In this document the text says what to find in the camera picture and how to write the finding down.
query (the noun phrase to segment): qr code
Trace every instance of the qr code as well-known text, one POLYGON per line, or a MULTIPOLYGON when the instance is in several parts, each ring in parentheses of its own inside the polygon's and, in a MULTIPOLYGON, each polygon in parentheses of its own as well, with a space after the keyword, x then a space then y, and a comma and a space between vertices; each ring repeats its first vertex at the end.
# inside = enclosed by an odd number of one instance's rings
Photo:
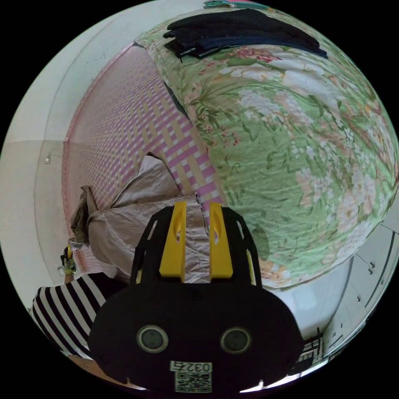
POLYGON ((175 391, 188 393, 212 392, 212 374, 176 372, 175 391))

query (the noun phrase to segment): glove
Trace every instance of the glove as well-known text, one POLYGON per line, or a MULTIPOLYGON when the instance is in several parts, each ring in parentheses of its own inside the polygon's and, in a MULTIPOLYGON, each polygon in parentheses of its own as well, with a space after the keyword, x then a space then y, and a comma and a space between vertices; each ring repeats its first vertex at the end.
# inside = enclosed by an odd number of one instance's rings
POLYGON ((71 251, 68 251, 68 247, 64 249, 64 254, 60 256, 62 262, 62 268, 64 269, 64 273, 67 276, 74 275, 76 273, 76 263, 71 254, 71 251))

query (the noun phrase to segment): floral bedspread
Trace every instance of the floral bedspread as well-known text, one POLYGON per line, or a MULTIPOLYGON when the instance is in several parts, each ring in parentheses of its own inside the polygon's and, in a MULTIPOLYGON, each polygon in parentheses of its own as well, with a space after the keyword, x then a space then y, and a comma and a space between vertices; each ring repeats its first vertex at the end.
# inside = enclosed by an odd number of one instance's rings
MULTIPOLYGON (((215 11, 173 20, 204 12, 215 11)), ((227 205, 252 231, 264 286, 283 288, 342 264, 382 221, 398 191, 399 145, 349 57, 292 16, 264 13, 315 37, 328 59, 256 45, 180 61, 163 46, 173 20, 136 41, 206 143, 227 205)))

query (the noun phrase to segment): cabinet door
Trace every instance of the cabinet door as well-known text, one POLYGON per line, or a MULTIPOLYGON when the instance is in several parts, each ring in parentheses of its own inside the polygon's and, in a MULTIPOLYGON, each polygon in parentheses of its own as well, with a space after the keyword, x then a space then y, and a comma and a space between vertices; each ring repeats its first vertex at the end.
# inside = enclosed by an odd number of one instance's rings
POLYGON ((392 229, 395 233, 399 233, 399 194, 396 196, 392 208, 381 224, 392 229))
POLYGON ((355 255, 353 258, 349 281, 354 286, 365 305, 369 303, 375 287, 379 283, 382 271, 384 270, 384 265, 378 265, 379 267, 374 263, 366 263, 358 255, 355 255))
POLYGON ((340 321, 340 325, 337 326, 337 330, 339 331, 339 335, 342 336, 342 339, 345 340, 352 333, 354 327, 352 325, 352 319, 350 318, 348 310, 343 301, 337 309, 336 316, 340 321))
POLYGON ((351 283, 349 277, 348 286, 346 287, 341 305, 346 308, 347 316, 350 320, 350 325, 345 329, 345 335, 348 337, 355 331, 366 318, 366 308, 361 295, 351 283))
POLYGON ((324 355, 334 350, 342 341, 343 336, 341 333, 342 321, 338 312, 334 315, 327 329, 323 333, 324 338, 324 355))
POLYGON ((357 254, 366 263, 374 267, 374 272, 381 275, 392 241, 392 230, 378 225, 357 254))
POLYGON ((380 300, 387 284, 389 283, 392 274, 395 271, 398 262, 399 262, 399 235, 395 234, 392 249, 389 254, 389 258, 387 259, 387 266, 385 267, 385 270, 381 275, 378 285, 375 287, 373 296, 370 298, 369 302, 366 303, 367 312, 371 312, 376 303, 380 300))

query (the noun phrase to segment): black and white striped fabric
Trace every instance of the black and white striped fabric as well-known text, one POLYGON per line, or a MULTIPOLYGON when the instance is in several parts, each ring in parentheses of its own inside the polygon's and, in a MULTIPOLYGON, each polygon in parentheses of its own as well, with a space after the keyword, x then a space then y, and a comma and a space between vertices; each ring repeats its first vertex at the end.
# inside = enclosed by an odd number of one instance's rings
POLYGON ((104 302, 125 287, 104 273, 85 274, 62 286, 40 288, 29 313, 65 355, 91 359, 87 339, 94 318, 104 302))

